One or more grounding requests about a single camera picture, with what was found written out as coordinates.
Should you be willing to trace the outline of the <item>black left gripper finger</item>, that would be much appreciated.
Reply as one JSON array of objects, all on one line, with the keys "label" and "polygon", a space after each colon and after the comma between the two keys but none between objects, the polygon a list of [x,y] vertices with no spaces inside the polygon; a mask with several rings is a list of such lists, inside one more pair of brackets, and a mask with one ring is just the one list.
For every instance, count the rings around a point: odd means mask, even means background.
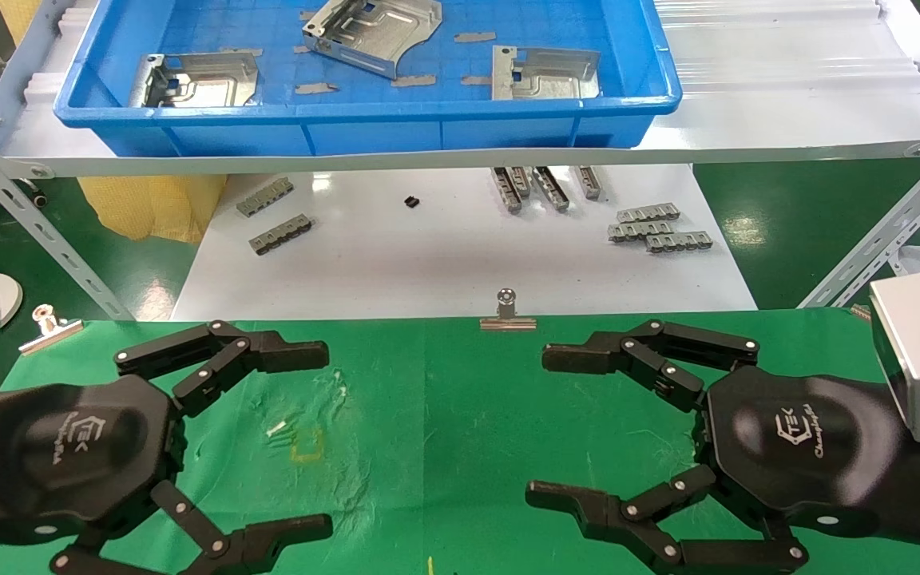
[{"label": "black left gripper finger", "polygon": [[193,374],[172,389],[182,415],[198,416],[253,371],[284,374],[327,367],[330,352],[322,341],[289,343],[277,331],[244,331],[212,321],[139,343],[114,356],[119,375],[146,381],[187,367]]}]

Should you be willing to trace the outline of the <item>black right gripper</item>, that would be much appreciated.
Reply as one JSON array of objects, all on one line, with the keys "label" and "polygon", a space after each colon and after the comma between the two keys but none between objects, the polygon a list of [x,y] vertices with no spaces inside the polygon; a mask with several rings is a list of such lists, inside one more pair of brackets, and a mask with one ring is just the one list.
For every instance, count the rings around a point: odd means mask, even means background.
[{"label": "black right gripper", "polygon": [[[680,363],[731,372],[757,356],[759,344],[745,336],[650,319],[626,332],[593,332],[585,343],[548,343],[541,365],[624,374],[690,414],[701,408],[704,383]],[[882,528],[876,492],[906,437],[887,390],[838,376],[737,372],[709,387],[705,407],[712,461],[744,506],[741,516],[760,518],[762,539],[675,540],[661,530],[662,520],[716,492],[720,477],[705,465],[625,500],[530,481],[526,502],[569,514],[585,539],[624,547],[653,574],[793,574],[808,554],[785,520],[839,537]]]}]

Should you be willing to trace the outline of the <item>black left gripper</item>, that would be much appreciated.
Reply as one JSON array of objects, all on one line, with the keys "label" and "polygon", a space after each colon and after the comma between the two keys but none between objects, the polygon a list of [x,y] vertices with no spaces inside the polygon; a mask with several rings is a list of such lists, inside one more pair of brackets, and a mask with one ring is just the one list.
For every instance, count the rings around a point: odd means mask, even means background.
[{"label": "black left gripper", "polygon": [[181,574],[264,574],[285,547],[332,535],[329,514],[220,532],[171,482],[185,448],[174,400],[137,375],[1,392],[0,545],[80,534],[52,573],[154,574],[100,552],[160,509],[200,547]]}]

